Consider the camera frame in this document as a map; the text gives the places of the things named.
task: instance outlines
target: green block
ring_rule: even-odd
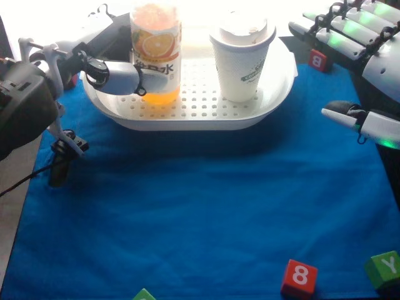
[[[364,267],[375,289],[400,284],[400,257],[396,251],[375,255]]]
[[[133,300],[156,300],[146,289],[142,289]]]

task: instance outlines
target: perforated tray bottom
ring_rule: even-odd
[[[279,39],[267,54],[255,96],[231,102],[221,96],[213,57],[183,59],[181,92],[171,104],[157,106],[138,95],[95,91],[83,77],[92,103],[117,123],[135,130],[236,130],[259,122],[288,95],[296,77],[294,56]]]
[[[136,120],[248,118],[254,115],[263,101],[262,88],[257,90],[251,101],[244,103],[231,102],[221,97],[214,59],[183,60],[181,75],[180,97],[168,105],[153,105],[134,94],[130,96],[102,94],[100,97],[109,98],[111,111],[123,118]]]

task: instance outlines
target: orange juice bottle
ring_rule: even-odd
[[[169,104],[179,96],[181,85],[182,24],[171,1],[138,1],[131,13],[134,63],[167,76],[167,85],[143,99],[151,104]]]

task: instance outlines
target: blue tablecloth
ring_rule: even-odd
[[[62,123],[91,148],[64,187],[31,181],[2,298],[280,299],[289,259],[319,269],[319,297],[376,296],[363,265],[400,250],[400,215],[375,145],[321,115],[338,99],[358,101],[347,71],[302,65],[253,127],[135,132],[79,83]]]

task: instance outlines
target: robotic hand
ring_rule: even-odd
[[[48,130],[57,140],[56,153],[82,156],[86,141],[72,131],[63,131],[60,117],[64,106],[57,101],[64,86],[80,71],[97,90],[108,94],[141,96],[162,88],[168,79],[160,72],[141,69],[130,62],[102,61],[101,55],[120,35],[130,35],[129,14],[114,16],[97,10],[89,15],[89,26],[73,40],[41,46],[20,39],[21,61],[0,59],[7,67],[0,81],[0,160],[11,151]],[[33,48],[38,52],[30,55]]]
[[[289,23],[294,36],[354,72],[370,95],[400,103],[400,10],[376,0],[339,0]],[[322,114],[375,143],[400,149],[400,119],[346,101]]]

